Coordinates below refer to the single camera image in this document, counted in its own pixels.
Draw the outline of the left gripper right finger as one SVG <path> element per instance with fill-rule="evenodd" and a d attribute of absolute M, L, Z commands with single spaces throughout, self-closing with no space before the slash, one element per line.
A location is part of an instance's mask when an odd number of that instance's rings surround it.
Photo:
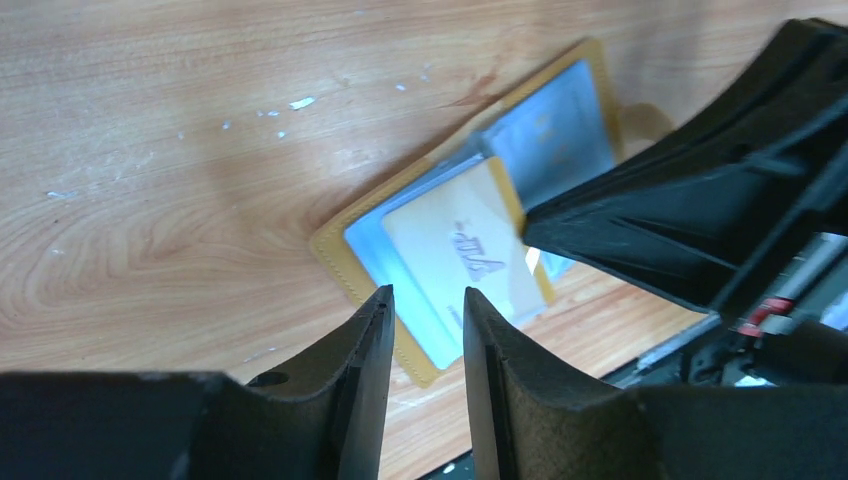
<path fill-rule="evenodd" d="M 810 322 L 765 341 L 765 387 L 620 389 L 465 293 L 464 363 L 482 479 L 843 479 L 847 337 Z"/>

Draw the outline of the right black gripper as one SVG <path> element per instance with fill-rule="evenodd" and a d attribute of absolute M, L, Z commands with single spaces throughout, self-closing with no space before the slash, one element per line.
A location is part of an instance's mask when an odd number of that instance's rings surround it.
<path fill-rule="evenodd" d="M 766 292 L 603 378 L 756 387 L 846 384 L 846 230 L 847 30 L 810 18 L 683 127 L 534 207 L 523 239 L 696 311 Z"/>

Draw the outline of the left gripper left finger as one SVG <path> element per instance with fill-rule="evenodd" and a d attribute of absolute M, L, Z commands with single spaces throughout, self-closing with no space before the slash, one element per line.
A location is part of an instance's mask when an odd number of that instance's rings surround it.
<path fill-rule="evenodd" d="M 5 479 L 374 479 L 393 290 L 248 383 L 222 372 L 5 372 Z"/>

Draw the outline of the white credit card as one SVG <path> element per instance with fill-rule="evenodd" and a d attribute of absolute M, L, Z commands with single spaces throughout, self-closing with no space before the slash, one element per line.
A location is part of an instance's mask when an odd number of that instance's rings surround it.
<path fill-rule="evenodd" d="M 382 226 L 437 319 L 457 335 L 468 287 L 511 321 L 551 303 L 539 256 L 518 237 L 523 222 L 503 162 L 490 157 L 387 213 Z"/>

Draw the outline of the yellow leather card holder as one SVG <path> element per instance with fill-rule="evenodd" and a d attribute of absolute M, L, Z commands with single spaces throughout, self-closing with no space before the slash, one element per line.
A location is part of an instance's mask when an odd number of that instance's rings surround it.
<path fill-rule="evenodd" d="M 428 387 L 462 356 L 467 288 L 515 325 L 553 303 L 572 263 L 525 245 L 525 216 L 622 158 L 603 48 L 588 38 L 337 214 L 310 247 L 356 303 L 393 287 L 396 360 Z"/>

